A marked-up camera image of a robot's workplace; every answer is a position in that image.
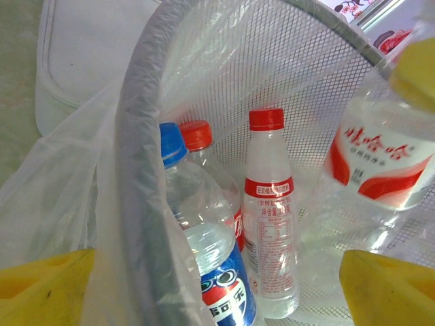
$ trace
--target plastic bottle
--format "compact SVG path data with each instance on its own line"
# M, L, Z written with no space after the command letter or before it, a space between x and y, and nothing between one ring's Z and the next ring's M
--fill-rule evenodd
M349 103L307 207L300 263L324 292L340 291L344 251L384 252L432 187L435 38L417 34Z
M211 146L213 136L211 127L205 120L185 122L180 125L184 143L188 148L189 160L202 166L204 170L217 182L224 192L224 197L230 203L234 215L235 234L240 251L245 247L243 225L241 219L241 199L239 188L231 175L216 160Z
M252 291L264 317L281 319L298 307L295 232L298 211L282 135L282 109L249 113L243 227Z
M203 301L219 326L252 326L256 303L219 185L195 163L174 123L160 125L167 202L195 254Z

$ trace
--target wahaha bottle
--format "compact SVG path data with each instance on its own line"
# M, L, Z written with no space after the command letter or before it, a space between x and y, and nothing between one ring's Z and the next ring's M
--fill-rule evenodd
M245 247L243 225L241 219L240 193L237 184L224 167L216 160L211 146L213 136L210 125L205 120L186 122L180 125L184 143L188 148L189 160L202 166L217 182L224 192L224 197L230 203L235 222L235 234L240 251Z
M281 319L298 307L292 170L282 135L282 109L249 113L243 227L249 282L264 317Z
M174 123L160 125L167 202L195 254L203 301L219 326L252 326L256 303L219 185L195 163Z
M384 252L433 186L435 37L421 40L420 32L383 74L388 81L377 71L366 78L325 159L299 252L302 265L322 266L323 285L339 288L345 250Z

